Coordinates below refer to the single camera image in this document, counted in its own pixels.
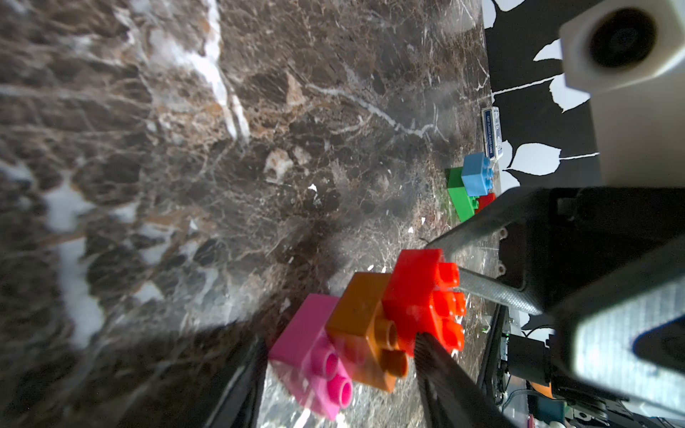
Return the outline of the red lego brick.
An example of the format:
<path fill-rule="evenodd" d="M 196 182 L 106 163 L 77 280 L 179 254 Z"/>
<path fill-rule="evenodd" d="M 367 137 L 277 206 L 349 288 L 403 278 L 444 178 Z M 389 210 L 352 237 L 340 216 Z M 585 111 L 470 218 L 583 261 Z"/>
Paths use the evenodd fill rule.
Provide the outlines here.
<path fill-rule="evenodd" d="M 477 199 L 478 202 L 478 208 L 476 209 L 476 213 L 479 213 L 481 210 L 483 210 L 485 207 L 490 205 L 493 201 L 495 201 L 497 198 L 497 195 L 494 193 L 490 193 L 484 196 L 480 196 Z"/>

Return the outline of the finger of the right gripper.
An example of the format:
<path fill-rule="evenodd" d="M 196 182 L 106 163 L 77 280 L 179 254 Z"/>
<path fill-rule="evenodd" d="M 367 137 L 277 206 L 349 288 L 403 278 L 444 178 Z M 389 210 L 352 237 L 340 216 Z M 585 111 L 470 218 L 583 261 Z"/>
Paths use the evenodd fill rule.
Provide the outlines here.
<path fill-rule="evenodd" d="M 545 212 L 544 188 L 512 188 L 471 219 L 427 244 L 426 249 L 442 250 L 448 259 L 505 226 L 518 221 L 540 219 Z"/>
<path fill-rule="evenodd" d="M 517 290 L 498 280 L 460 267 L 460 290 L 531 315 L 542 315 L 543 298 L 530 288 Z"/>

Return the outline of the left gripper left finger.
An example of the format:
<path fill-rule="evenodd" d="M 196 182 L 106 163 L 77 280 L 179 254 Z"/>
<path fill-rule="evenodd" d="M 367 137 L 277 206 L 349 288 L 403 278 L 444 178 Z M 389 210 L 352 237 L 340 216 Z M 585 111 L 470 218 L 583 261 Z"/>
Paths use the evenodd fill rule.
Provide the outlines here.
<path fill-rule="evenodd" d="M 257 426 L 267 366 L 266 342 L 259 336 L 242 341 L 189 413 L 187 426 Z"/>

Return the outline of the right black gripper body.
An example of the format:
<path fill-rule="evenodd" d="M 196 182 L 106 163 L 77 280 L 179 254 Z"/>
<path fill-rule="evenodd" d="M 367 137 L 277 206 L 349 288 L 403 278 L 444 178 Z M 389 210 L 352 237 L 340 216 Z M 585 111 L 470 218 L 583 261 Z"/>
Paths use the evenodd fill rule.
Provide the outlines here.
<path fill-rule="evenodd" d="M 501 228 L 498 278 L 539 292 L 543 313 L 587 317 L 625 301 L 663 301 L 684 285 L 683 189 L 544 189 L 540 219 Z"/>

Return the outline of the green lego brick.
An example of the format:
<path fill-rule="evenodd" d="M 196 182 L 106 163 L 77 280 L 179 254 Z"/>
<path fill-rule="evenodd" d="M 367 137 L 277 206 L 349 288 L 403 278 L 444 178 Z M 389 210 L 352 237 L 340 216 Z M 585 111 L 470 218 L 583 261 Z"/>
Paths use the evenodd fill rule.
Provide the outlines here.
<path fill-rule="evenodd" d="M 466 222 L 476 215 L 476 211 L 479 208 L 478 198 L 467 194 L 467 189 L 461 176 L 462 168 L 446 169 L 445 175 L 452 205 L 460 221 Z"/>

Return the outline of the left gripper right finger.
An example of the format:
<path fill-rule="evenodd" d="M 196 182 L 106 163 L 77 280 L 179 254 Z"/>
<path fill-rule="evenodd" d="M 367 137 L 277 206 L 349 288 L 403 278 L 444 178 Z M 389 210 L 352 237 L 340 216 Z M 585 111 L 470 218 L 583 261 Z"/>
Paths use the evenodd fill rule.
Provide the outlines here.
<path fill-rule="evenodd" d="M 417 334 L 414 362 L 428 427 L 513 426 L 433 335 Z"/>

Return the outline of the orange lego brick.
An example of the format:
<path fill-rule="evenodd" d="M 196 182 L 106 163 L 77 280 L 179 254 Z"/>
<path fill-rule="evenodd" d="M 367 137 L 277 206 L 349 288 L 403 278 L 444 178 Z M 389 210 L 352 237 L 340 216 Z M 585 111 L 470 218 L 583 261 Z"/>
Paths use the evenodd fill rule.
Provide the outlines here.
<path fill-rule="evenodd" d="M 383 297 L 391 276 L 354 274 L 326 323 L 326 332 L 350 378 L 392 393 L 409 372 L 397 327 L 385 315 Z"/>

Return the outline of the blue lego brick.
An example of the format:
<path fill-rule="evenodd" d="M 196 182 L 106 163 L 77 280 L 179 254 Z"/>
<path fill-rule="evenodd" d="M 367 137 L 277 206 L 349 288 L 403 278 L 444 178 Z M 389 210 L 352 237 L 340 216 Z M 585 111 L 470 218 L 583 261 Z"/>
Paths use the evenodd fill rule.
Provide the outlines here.
<path fill-rule="evenodd" d="M 489 158 L 484 153 L 467 155 L 464 160 L 461 179 L 470 197 L 486 196 L 493 189 L 494 172 Z"/>

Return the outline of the pink lego brick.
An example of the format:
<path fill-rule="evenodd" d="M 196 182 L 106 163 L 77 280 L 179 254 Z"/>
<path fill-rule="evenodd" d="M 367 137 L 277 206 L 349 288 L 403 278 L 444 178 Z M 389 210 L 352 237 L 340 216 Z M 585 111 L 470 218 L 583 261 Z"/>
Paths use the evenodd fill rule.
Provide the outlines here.
<path fill-rule="evenodd" d="M 335 420 L 353 398 L 353 384 L 326 323 L 338 299 L 310 294 L 269 351 L 276 375 L 302 407 Z"/>

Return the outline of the orange-red lego brick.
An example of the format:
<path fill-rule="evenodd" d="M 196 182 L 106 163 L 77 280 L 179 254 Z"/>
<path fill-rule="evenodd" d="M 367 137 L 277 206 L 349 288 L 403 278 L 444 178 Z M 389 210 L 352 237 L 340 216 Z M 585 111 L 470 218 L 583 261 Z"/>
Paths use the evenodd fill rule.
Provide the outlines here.
<path fill-rule="evenodd" d="M 447 262 L 442 250 L 400 253 L 382 303 L 396 326 L 402 351 L 415 354 L 418 333 L 433 335 L 449 353 L 463 351 L 465 332 L 457 318 L 467 314 L 467 302 L 456 291 L 459 285 L 458 265 Z"/>

